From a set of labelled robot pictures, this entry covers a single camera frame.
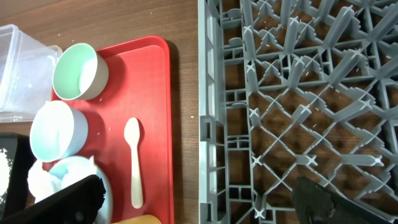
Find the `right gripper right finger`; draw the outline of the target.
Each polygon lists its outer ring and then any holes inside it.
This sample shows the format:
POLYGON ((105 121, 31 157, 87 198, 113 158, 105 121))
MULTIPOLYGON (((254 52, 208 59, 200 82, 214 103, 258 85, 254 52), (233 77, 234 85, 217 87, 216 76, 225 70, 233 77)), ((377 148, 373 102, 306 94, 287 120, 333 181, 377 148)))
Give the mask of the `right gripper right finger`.
POLYGON ((292 199, 300 224, 383 224, 388 222, 306 177, 296 178, 292 199))

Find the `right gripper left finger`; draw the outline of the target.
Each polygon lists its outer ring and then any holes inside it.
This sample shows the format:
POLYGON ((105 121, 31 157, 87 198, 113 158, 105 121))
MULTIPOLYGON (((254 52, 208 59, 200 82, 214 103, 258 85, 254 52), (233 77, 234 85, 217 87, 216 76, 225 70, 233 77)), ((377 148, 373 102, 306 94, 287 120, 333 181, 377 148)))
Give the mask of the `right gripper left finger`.
POLYGON ((103 180, 89 175, 39 203, 1 220, 1 224, 94 223, 104 204, 103 180))

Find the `white napkin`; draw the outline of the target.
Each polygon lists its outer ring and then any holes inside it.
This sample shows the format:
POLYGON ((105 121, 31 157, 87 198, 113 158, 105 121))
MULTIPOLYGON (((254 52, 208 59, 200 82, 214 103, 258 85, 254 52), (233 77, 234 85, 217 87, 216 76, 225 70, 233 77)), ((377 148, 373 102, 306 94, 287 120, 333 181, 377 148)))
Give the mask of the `white napkin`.
POLYGON ((67 168, 67 173, 62 178, 43 170, 43 162, 36 160, 28 173, 29 191, 35 198, 34 203, 38 203, 85 177, 96 174, 97 171, 98 166, 95 164, 93 156, 89 158, 87 163, 78 163, 67 168))

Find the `light blue bowl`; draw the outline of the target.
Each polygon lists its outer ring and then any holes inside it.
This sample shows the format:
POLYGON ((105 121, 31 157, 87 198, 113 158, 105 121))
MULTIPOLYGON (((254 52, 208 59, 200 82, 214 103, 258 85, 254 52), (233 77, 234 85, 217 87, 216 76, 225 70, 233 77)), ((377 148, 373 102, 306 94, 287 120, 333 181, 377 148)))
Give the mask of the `light blue bowl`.
POLYGON ((49 101, 37 112, 30 129, 30 148, 43 162, 78 153, 88 137, 85 115, 63 101, 49 101))

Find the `white rice pile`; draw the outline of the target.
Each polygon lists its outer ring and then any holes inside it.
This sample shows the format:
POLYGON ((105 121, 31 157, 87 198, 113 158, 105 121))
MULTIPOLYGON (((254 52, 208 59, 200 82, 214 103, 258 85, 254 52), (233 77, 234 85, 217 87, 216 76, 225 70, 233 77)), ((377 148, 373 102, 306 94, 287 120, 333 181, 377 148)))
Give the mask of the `white rice pile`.
POLYGON ((0 152, 0 194, 1 204, 6 201, 6 194, 11 181, 11 170, 14 159, 8 155, 6 148, 1 148, 0 152))

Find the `green bowl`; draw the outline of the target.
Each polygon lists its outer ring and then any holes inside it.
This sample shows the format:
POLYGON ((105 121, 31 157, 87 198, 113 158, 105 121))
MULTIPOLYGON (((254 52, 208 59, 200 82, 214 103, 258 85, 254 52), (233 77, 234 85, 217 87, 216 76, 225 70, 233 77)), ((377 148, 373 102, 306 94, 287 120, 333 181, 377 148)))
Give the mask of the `green bowl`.
POLYGON ((63 100, 92 100, 105 89, 109 68, 89 44, 78 43, 64 51, 53 71, 55 94, 63 100))

